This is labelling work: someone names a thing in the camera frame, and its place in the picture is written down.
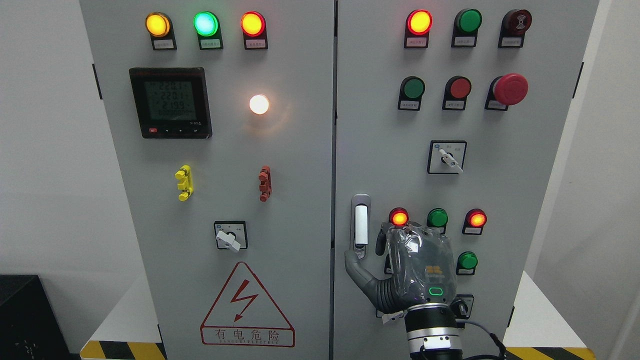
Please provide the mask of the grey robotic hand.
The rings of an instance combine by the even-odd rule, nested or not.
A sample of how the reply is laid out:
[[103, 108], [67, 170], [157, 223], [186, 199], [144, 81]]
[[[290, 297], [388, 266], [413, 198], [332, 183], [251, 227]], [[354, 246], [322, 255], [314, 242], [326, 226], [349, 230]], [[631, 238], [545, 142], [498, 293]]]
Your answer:
[[404, 227], [384, 223], [381, 231], [382, 248], [390, 256], [390, 278], [376, 278], [353, 250], [344, 253], [347, 274], [375, 309], [396, 313], [429, 303], [450, 305], [457, 296], [450, 239], [413, 222]]

